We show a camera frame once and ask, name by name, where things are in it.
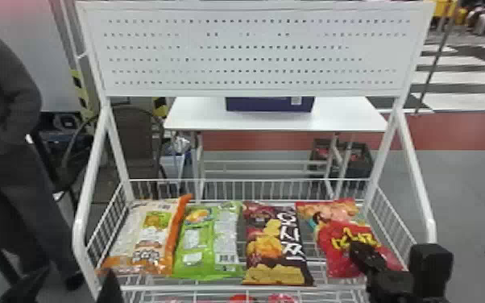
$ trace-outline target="red snack bag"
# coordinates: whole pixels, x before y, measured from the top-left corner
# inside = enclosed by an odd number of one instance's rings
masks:
[[[267,299],[268,303],[299,303],[299,301],[294,297],[286,293],[273,293]]]
[[[228,303],[258,303],[258,301],[254,297],[250,297],[245,294],[238,294],[232,296]]]
[[[372,245],[386,260],[391,270],[403,270],[392,251],[382,246],[369,226],[331,221],[317,235],[317,244],[327,258],[327,275],[334,278],[353,278],[361,275],[349,256],[350,243],[359,241]]]

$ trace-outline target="green snack bag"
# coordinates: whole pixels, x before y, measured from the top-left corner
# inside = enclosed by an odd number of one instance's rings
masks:
[[[217,280],[242,276],[237,254],[240,210],[238,201],[190,208],[181,227],[172,277]]]

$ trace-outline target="blue box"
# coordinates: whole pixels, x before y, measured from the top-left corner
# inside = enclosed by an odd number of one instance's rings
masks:
[[[226,98],[228,111],[287,111],[309,113],[314,105],[314,97],[303,97],[301,104],[292,104],[291,97],[279,98]]]

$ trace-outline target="dark pants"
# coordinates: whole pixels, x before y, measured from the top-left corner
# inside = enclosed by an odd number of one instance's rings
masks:
[[[51,185],[30,146],[0,156],[0,246],[33,264],[45,255],[63,278],[78,270],[71,230],[52,198]]]

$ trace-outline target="pegboard panel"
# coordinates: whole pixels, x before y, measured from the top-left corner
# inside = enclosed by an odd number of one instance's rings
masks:
[[[429,2],[79,2],[110,96],[397,95]]]

